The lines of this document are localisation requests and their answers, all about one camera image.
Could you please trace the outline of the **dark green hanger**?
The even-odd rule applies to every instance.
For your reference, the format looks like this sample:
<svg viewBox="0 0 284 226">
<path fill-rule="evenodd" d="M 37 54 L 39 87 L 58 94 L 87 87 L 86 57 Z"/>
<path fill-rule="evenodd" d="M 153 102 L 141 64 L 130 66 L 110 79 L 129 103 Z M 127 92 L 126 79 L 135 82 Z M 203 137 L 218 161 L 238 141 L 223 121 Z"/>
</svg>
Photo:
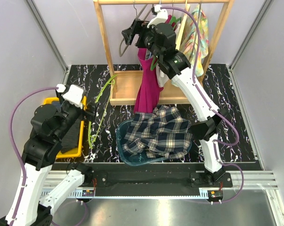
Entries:
<svg viewBox="0 0 284 226">
<path fill-rule="evenodd" d="M 178 28 L 180 27 L 182 17 L 176 17 L 174 15 L 168 15 L 167 20 L 164 22 L 165 24 L 169 24 L 176 35 L 178 35 Z M 157 66 L 157 58 L 152 60 L 151 70 L 154 69 L 154 66 Z"/>
</svg>

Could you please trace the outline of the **teal transparent plastic basin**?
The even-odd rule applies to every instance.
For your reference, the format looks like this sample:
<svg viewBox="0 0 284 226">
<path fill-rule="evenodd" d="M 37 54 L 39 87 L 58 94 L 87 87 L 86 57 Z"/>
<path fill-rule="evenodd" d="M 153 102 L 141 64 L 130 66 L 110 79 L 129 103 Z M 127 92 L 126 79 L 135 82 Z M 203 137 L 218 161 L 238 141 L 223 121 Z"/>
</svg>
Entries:
<svg viewBox="0 0 284 226">
<path fill-rule="evenodd" d="M 130 154 L 127 154 L 122 150 L 122 144 L 124 143 L 124 136 L 132 120 L 127 120 L 127 121 L 122 122 L 116 131 L 116 139 L 117 139 L 116 144 L 117 144 L 117 149 L 118 149 L 120 159 L 124 163 L 130 166 L 142 166 L 142 165 L 146 165 L 150 163 L 171 160 L 171 159 L 165 159 L 163 157 L 150 159 L 150 158 L 147 158 L 145 153 L 140 153 L 135 156 L 130 156 Z"/>
</svg>

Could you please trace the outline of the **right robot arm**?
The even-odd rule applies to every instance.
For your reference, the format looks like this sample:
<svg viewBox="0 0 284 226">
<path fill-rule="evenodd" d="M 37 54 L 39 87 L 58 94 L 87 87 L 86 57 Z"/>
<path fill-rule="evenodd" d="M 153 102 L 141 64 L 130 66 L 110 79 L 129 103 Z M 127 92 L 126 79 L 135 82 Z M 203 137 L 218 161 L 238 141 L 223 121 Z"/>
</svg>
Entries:
<svg viewBox="0 0 284 226">
<path fill-rule="evenodd" d="M 217 186 L 225 174 L 219 162 L 217 127 L 226 115 L 209 98 L 194 75 L 186 56 L 176 49 L 176 33 L 171 25 L 134 19 L 131 26 L 122 31 L 127 45 L 138 35 L 136 47 L 146 48 L 157 57 L 159 68 L 184 93 L 193 107 L 198 123 L 192 126 L 192 133 L 200 141 L 204 154 L 204 181 L 209 186 Z"/>
</svg>

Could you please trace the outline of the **magenta dress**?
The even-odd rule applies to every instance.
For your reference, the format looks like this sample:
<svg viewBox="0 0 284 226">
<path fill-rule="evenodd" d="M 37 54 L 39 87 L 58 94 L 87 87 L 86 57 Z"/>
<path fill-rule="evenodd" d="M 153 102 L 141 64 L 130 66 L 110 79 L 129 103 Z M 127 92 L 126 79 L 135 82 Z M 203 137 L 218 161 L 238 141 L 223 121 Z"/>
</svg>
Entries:
<svg viewBox="0 0 284 226">
<path fill-rule="evenodd" d="M 151 70 L 152 59 L 146 59 L 146 51 L 146 48 L 138 49 L 138 59 L 143 75 L 134 106 L 134 113 L 152 113 L 158 105 L 160 92 L 163 90 L 158 85 L 156 71 Z"/>
</svg>

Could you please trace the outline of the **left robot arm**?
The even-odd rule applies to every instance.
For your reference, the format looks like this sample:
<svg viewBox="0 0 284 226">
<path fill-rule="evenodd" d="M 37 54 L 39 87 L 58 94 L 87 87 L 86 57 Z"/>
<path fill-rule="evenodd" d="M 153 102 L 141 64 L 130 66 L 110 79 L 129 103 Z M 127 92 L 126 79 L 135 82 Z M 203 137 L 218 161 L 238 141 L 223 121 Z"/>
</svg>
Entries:
<svg viewBox="0 0 284 226">
<path fill-rule="evenodd" d="M 94 121 L 96 111 L 96 105 L 84 109 L 83 105 L 75 106 L 68 101 L 62 103 L 60 111 L 52 104 L 35 110 L 30 138 L 21 157 L 24 175 L 9 213 L 0 219 L 0 226 L 49 226 L 71 192 L 93 182 L 93 169 L 79 162 L 49 194 L 41 197 L 45 179 L 62 149 L 63 137 L 77 120 Z"/>
</svg>

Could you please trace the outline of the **white garment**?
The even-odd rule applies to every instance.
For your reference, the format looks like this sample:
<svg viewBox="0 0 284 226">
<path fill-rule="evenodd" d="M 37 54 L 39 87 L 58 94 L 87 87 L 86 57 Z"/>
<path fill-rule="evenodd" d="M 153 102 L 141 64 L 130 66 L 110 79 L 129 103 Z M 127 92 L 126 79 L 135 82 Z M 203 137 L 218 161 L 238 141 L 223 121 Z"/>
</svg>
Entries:
<svg viewBox="0 0 284 226">
<path fill-rule="evenodd" d="M 157 77 L 157 83 L 160 88 L 163 88 L 165 83 L 169 80 L 168 76 L 159 68 L 157 65 L 156 68 L 156 77 Z"/>
</svg>

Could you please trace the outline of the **navy plaid skirt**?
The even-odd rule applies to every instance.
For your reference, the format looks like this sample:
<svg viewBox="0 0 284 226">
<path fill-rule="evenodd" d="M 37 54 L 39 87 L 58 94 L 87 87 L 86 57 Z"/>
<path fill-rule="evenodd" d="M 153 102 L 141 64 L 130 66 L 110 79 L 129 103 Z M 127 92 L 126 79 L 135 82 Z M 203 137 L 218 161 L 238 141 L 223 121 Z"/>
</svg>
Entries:
<svg viewBox="0 0 284 226">
<path fill-rule="evenodd" d="M 152 113 L 136 112 L 122 150 L 130 156 L 145 153 L 150 159 L 181 159 L 192 144 L 191 126 L 175 106 L 158 105 Z"/>
</svg>

